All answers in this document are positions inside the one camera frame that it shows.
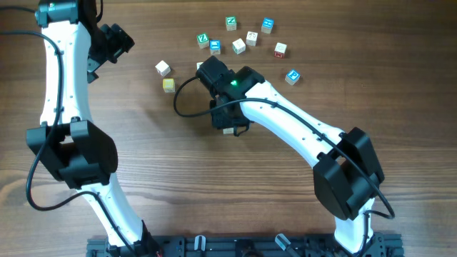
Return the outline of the red M wooden block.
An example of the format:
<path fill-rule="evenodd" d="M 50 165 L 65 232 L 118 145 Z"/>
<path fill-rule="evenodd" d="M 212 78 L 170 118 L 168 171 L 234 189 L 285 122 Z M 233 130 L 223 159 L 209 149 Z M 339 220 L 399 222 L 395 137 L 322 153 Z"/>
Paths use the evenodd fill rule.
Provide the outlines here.
<path fill-rule="evenodd" d="M 278 42 L 274 49 L 274 56 L 282 59 L 285 56 L 287 45 Z"/>

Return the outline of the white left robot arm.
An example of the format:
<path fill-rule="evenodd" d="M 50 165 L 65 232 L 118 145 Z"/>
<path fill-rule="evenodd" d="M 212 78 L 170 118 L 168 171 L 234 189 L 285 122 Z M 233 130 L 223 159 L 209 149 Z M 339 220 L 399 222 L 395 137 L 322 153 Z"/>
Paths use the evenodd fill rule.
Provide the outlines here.
<path fill-rule="evenodd" d="M 116 63 L 134 40 L 118 25 L 101 24 L 95 1 L 41 1 L 35 16 L 46 47 L 46 99 L 38 128 L 26 132 L 36 162 L 93 208 L 107 233 L 110 256 L 160 256 L 117 179 L 114 140 L 98 128 L 88 86 L 96 70 Z"/>

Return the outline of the plain A wooden block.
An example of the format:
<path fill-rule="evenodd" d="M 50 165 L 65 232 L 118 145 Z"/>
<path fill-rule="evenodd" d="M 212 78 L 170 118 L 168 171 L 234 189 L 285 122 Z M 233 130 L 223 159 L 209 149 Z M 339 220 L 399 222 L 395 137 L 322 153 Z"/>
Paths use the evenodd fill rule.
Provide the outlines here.
<path fill-rule="evenodd" d="M 227 135 L 227 134 L 233 134 L 234 133 L 234 129 L 233 128 L 224 128 L 223 129 L 223 134 Z"/>

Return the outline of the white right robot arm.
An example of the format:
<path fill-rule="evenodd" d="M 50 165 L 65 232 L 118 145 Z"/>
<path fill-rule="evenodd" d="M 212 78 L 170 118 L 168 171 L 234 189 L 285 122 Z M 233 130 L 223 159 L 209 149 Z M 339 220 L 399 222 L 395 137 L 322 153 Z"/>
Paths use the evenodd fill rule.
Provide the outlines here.
<path fill-rule="evenodd" d="M 316 198 L 335 218 L 337 246 L 363 256 L 374 236 L 374 201 L 386 201 L 379 188 L 385 176 L 368 135 L 320 122 L 247 66 L 237 73 L 225 66 L 200 70 L 198 78 L 210 92 L 216 128 L 257 123 L 298 152 L 312 168 Z"/>

